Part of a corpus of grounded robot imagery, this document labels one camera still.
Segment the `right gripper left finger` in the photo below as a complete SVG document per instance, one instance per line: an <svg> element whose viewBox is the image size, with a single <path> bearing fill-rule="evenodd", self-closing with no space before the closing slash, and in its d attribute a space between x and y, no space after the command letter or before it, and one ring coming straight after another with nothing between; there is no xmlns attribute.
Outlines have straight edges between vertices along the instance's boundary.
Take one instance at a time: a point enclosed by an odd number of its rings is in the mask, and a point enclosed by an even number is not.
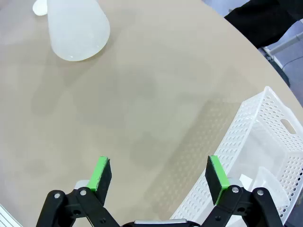
<svg viewBox="0 0 303 227"><path fill-rule="evenodd" d="M39 215L38 227L72 227L78 218L87 218L93 227L118 227L104 207L112 173L110 159L100 157L86 186L66 194L50 191Z"/></svg>

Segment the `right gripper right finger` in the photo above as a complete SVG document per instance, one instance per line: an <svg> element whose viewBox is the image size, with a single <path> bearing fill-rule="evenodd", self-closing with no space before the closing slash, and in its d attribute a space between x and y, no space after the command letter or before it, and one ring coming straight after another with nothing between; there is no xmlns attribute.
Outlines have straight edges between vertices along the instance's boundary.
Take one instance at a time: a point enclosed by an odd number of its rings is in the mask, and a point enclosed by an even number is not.
<svg viewBox="0 0 303 227"><path fill-rule="evenodd" d="M208 157L205 178L214 208L201 226L224 227L233 215L241 216L248 227L283 226L268 189L258 187L249 192L232 185L217 156Z"/></svg>

